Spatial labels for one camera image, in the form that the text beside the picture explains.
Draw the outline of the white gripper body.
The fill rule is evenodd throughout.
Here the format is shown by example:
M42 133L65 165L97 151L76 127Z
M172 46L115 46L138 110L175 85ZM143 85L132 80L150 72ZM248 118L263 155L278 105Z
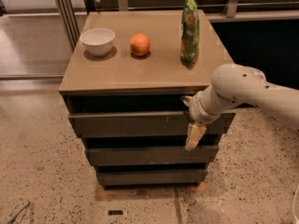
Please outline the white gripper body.
M199 91L190 99L189 114L196 123L208 125L220 116L207 113L201 104L201 98L202 92Z

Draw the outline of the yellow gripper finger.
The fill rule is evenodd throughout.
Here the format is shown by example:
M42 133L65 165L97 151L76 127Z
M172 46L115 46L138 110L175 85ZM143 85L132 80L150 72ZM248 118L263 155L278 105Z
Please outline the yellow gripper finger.
M183 95L180 97L180 100L186 105L190 106L192 102L192 97L188 95Z
M186 150L195 149L205 133L206 133L206 125L198 124L198 123L190 123L188 125L185 149Z

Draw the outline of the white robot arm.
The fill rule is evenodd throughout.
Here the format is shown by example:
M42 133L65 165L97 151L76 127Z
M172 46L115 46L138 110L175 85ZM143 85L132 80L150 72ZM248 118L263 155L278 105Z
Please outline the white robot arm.
M192 121L188 125L185 148L193 150L206 132L206 126L221 112L242 104L260 108L268 115L299 130L299 90L266 81L262 71L235 63L216 69L211 84L193 96L182 96Z

